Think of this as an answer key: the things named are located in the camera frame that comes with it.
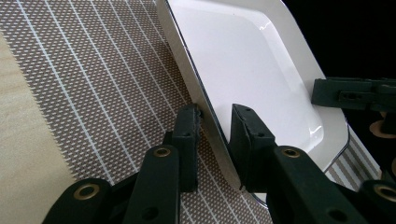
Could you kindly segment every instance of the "woven placemat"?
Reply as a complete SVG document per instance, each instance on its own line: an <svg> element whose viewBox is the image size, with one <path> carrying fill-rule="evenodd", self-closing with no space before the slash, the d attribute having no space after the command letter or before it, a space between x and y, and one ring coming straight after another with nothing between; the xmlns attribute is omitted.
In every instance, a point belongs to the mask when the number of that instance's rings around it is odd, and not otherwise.
<svg viewBox="0 0 396 224"><path fill-rule="evenodd" d="M191 102L155 3L0 4L0 28L74 177L116 184L136 173ZM351 147L328 177L352 189L374 177L377 167L359 150ZM182 223L271 222L265 208L226 183L204 136L198 165L199 189L181 197Z"/></svg>

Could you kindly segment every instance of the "black background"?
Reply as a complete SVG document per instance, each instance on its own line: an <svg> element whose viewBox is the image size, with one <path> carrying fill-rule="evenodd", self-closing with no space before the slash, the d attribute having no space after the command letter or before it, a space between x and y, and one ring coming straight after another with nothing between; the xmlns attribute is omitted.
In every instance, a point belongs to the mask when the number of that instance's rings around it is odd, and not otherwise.
<svg viewBox="0 0 396 224"><path fill-rule="evenodd" d="M327 77L396 78L396 1L284 0ZM344 110L381 169L390 171L396 139L369 131L378 112Z"/></svg>

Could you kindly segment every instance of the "white plastic tray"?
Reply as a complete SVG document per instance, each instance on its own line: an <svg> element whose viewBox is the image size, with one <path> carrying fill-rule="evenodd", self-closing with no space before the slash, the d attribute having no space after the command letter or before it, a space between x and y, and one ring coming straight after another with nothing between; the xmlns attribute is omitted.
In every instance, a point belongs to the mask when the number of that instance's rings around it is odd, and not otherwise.
<svg viewBox="0 0 396 224"><path fill-rule="evenodd" d="M324 76L281 1L159 0L157 8L191 98L204 111L205 135L235 188L226 149L232 104L253 108L278 145L305 150L322 170L345 148L342 111L310 103L314 80Z"/></svg>

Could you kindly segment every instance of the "striped placemat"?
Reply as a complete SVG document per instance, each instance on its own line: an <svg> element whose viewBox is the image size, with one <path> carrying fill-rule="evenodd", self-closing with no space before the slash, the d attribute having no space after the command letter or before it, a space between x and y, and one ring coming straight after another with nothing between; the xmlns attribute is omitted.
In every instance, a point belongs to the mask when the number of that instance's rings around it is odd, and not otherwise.
<svg viewBox="0 0 396 224"><path fill-rule="evenodd" d="M144 153L191 102L155 3L2 1L0 28L76 179L111 184L136 173ZM326 174L351 189L378 166L351 131ZM231 189L203 137L199 189L181 197L182 223L270 223L265 208Z"/></svg>

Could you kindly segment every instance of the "screw hole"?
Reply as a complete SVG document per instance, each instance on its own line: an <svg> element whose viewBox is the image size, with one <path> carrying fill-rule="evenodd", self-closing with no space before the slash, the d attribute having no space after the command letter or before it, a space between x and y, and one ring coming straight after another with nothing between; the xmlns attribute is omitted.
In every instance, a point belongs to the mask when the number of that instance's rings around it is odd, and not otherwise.
<svg viewBox="0 0 396 224"><path fill-rule="evenodd" d="M282 149L283 155L290 157L290 158L298 158L300 157L300 152L294 150L294 149Z"/></svg>
<svg viewBox="0 0 396 224"><path fill-rule="evenodd" d="M77 200L88 200L93 198L99 192L99 186L96 184L85 184L80 186L74 192L74 197Z"/></svg>
<svg viewBox="0 0 396 224"><path fill-rule="evenodd" d="M158 208L156 207L149 207L143 210L142 218L146 221L151 221L152 219L156 218L159 214Z"/></svg>
<svg viewBox="0 0 396 224"><path fill-rule="evenodd" d="M165 147L160 147L154 150L154 156L156 157L166 157L171 154L171 150Z"/></svg>
<svg viewBox="0 0 396 224"><path fill-rule="evenodd" d="M375 185L375 192L382 198L396 203L396 189L386 185Z"/></svg>
<svg viewBox="0 0 396 224"><path fill-rule="evenodd" d="M347 215L338 209L331 209L327 214L336 221L347 222Z"/></svg>

